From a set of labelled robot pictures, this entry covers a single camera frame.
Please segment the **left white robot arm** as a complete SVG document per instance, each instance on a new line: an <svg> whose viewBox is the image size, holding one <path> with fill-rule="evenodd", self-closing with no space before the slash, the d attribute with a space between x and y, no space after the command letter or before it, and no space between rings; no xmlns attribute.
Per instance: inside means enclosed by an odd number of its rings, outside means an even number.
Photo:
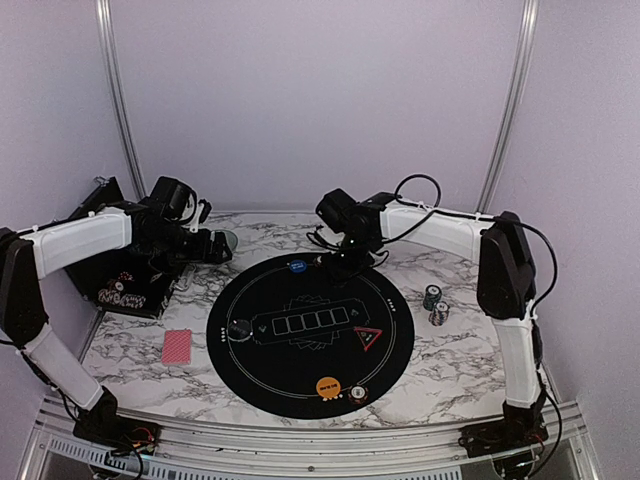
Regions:
<svg viewBox="0 0 640 480"><path fill-rule="evenodd" d="M157 275L176 276L188 264L218 265L232 259L238 238L193 219L168 220L141 204L106 207L84 218L1 233L1 329L14 346L79 408L91 411L89 431L106 445L125 438L126 423L98 406L112 394L71 354L49 325L40 282L47 275L105 252L128 249Z"/></svg>

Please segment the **orange big blind button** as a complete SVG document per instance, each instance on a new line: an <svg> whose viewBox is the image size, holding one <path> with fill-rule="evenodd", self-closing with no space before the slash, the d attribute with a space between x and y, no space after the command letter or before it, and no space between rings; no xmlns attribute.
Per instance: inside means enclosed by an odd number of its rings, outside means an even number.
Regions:
<svg viewBox="0 0 640 480"><path fill-rule="evenodd" d="M341 383L334 377L325 376L316 383L316 392L324 401L339 398L341 391Z"/></svg>

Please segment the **red black triangle all-in marker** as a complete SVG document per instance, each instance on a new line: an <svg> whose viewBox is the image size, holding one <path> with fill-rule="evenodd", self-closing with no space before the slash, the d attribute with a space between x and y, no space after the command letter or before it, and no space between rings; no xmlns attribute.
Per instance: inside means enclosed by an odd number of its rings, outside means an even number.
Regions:
<svg viewBox="0 0 640 480"><path fill-rule="evenodd" d="M375 344L383 333L381 329L368 327L355 327L354 332L359 338L365 352Z"/></svg>

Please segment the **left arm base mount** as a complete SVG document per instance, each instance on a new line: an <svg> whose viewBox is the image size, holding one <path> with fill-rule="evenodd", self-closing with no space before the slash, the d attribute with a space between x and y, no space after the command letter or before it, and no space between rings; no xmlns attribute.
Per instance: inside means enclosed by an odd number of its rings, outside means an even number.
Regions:
<svg viewBox="0 0 640 480"><path fill-rule="evenodd" d="M79 420L73 435L82 440L112 447L117 454L124 455L136 450L139 454L153 453L161 427L154 422L118 417L110 423L90 423Z"/></svg>

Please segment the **green poker chip stack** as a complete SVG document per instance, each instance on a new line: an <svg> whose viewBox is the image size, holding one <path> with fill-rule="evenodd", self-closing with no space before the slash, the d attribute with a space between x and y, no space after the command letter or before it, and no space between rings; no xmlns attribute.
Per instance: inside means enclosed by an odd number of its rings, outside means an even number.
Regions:
<svg viewBox="0 0 640 480"><path fill-rule="evenodd" d="M432 311L442 298L442 290L438 285L430 284L425 288L423 307L427 311Z"/></svg>

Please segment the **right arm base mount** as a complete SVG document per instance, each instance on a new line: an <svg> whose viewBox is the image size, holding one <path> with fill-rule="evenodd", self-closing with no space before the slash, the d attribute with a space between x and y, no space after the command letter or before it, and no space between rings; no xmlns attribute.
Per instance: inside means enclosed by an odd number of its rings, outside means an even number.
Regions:
<svg viewBox="0 0 640 480"><path fill-rule="evenodd" d="M542 444L548 438L548 431L540 422L526 430L521 423L500 419L463 427L458 444L469 458L475 458Z"/></svg>

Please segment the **blue small blind button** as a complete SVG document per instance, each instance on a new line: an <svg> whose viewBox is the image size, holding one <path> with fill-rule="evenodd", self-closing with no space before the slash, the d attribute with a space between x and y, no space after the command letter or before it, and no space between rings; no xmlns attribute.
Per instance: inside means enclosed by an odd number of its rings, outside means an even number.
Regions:
<svg viewBox="0 0 640 480"><path fill-rule="evenodd" d="M287 263L289 270L293 273L299 274L307 270L308 264L301 259L294 259Z"/></svg>

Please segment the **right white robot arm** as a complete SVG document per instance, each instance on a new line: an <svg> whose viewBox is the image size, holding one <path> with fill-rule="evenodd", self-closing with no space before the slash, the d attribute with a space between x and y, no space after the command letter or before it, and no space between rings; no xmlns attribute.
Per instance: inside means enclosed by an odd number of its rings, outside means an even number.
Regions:
<svg viewBox="0 0 640 480"><path fill-rule="evenodd" d="M315 212L343 237L320 260L338 281L372 267L374 254L399 240L477 264L477 302L496 330L506 377L504 419L496 425L495 438L515 448L529 437L547 398L539 372L543 347L536 325L536 267L526 238L529 227L509 211L498 216L461 213L387 192L358 202L335 189L324 195Z"/></svg>

